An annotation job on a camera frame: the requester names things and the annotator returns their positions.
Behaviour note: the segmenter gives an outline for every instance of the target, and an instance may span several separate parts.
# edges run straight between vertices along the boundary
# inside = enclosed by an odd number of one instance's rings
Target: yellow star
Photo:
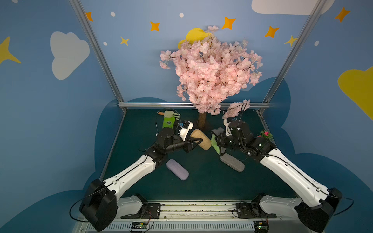
[[[225,17],[225,24],[223,25],[222,29],[229,28],[230,30],[232,30],[233,22],[235,20],[236,19],[228,19],[227,17]]]
[[[344,19],[344,17],[350,13],[351,11],[350,10],[345,10],[345,8],[343,7],[342,8],[342,11],[339,13],[339,15],[337,15],[337,17],[335,17],[335,19],[339,19],[340,22],[342,22],[342,20]]]
[[[123,37],[121,37],[122,38],[122,42],[120,43],[120,44],[126,44],[127,46],[128,46],[128,44],[127,44],[127,41],[129,41],[129,39],[123,39]]]
[[[5,61],[5,60],[11,60],[11,61],[14,61],[14,62],[21,63],[17,58],[15,58],[15,56],[13,56],[9,52],[9,41],[10,41],[10,37],[7,37],[0,44],[0,64],[1,64],[1,62]]]
[[[93,22],[93,19],[91,16],[92,12],[86,12],[85,14],[87,15],[88,20]]]
[[[294,43],[294,41],[296,41],[298,38],[293,38],[293,35],[291,35],[291,38],[290,38],[290,40],[288,41],[288,42],[286,42],[285,44],[290,44],[290,47],[292,47],[293,46],[293,43]]]
[[[159,31],[159,24],[160,23],[153,23],[152,21],[150,21],[150,23],[151,23],[151,29],[150,29],[150,31]]]
[[[273,38],[278,29],[280,29],[280,28],[272,28],[271,26],[269,26],[268,32],[264,37],[272,37]]]

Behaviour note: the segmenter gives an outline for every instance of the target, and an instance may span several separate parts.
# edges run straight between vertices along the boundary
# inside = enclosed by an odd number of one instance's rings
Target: pink flower
[[[168,67],[168,65],[166,65],[166,63],[163,63],[161,61],[159,61],[159,63],[160,63],[160,65],[161,65],[162,68],[167,69],[167,70],[170,69],[170,67]]]
[[[168,61],[170,59],[170,56],[171,56],[171,51],[167,50],[166,52],[165,51],[161,51],[161,60],[162,61]]]
[[[217,26],[209,26],[210,32],[218,30]],[[180,85],[177,95],[186,100],[185,92],[199,112],[212,115],[220,113],[220,105],[228,96],[239,93],[246,88],[247,83],[253,85],[259,82],[261,76],[256,68],[261,67],[261,56],[251,50],[246,52],[248,42],[238,41],[233,44],[221,43],[214,34],[192,45],[188,41],[181,44],[181,49],[175,52],[162,51],[160,66],[170,69],[167,62],[175,64],[175,72],[179,76]],[[241,108],[250,107],[250,101],[233,103],[229,106],[223,118],[237,116]]]
[[[219,28],[218,28],[217,26],[215,26],[215,25],[214,25],[213,27],[208,26],[207,28],[209,29],[210,32],[216,32],[216,31],[219,29]]]

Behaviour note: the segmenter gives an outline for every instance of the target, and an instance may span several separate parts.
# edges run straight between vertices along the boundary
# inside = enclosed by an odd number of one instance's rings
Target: green sponge
[[[212,134],[211,136],[211,146],[215,149],[218,155],[220,155],[220,148],[217,146],[217,142],[215,140],[215,135]]]

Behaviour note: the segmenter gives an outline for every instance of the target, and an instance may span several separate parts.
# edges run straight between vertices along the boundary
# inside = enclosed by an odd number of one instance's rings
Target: cloud-shaped wall decal
[[[90,54],[90,47],[74,33],[54,32],[50,37],[50,48],[54,60],[52,71],[59,80],[64,80],[84,62]]]
[[[309,15],[317,0],[253,0],[251,8],[260,14]],[[327,0],[321,13],[333,5],[334,0]]]

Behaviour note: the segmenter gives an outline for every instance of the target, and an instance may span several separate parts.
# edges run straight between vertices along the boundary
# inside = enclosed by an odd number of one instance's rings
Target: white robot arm
[[[146,200],[139,196],[120,197],[138,180],[162,165],[168,153],[178,149],[189,153],[201,143],[203,139],[188,136],[192,127],[191,122],[181,123],[176,129],[177,135],[172,128],[163,128],[157,134],[156,142],[134,164],[103,182],[96,179],[90,184],[79,211],[97,231],[105,229],[115,218],[140,211]]]
[[[318,183],[286,158],[274,144],[263,137],[254,138],[244,121],[224,122],[226,130],[216,137],[220,147],[239,149],[269,168],[285,181],[299,198],[276,198],[260,194],[252,202],[237,203],[240,218],[257,218],[267,214],[279,214],[299,220],[315,232],[322,232],[334,214],[341,192],[328,189]],[[133,184],[154,171],[167,159],[167,153],[183,148],[190,152],[202,142],[188,137],[193,124],[188,122],[174,135],[171,128],[164,128],[154,143],[134,164],[104,180],[95,180],[89,186],[79,210],[97,231],[107,227],[114,218],[138,214],[143,207],[141,197],[119,198]]]
[[[249,211],[256,212],[257,217],[263,214],[281,214],[299,218],[308,228],[322,232],[334,214],[342,193],[336,188],[328,189],[320,184],[295,164],[293,164],[268,139],[254,137],[246,122],[233,120],[224,122],[229,132],[220,133],[215,140],[219,147],[239,149],[251,158],[269,168],[287,183],[299,198],[276,198],[269,195],[258,195],[251,204],[243,204]],[[237,208],[244,210],[241,204]]]

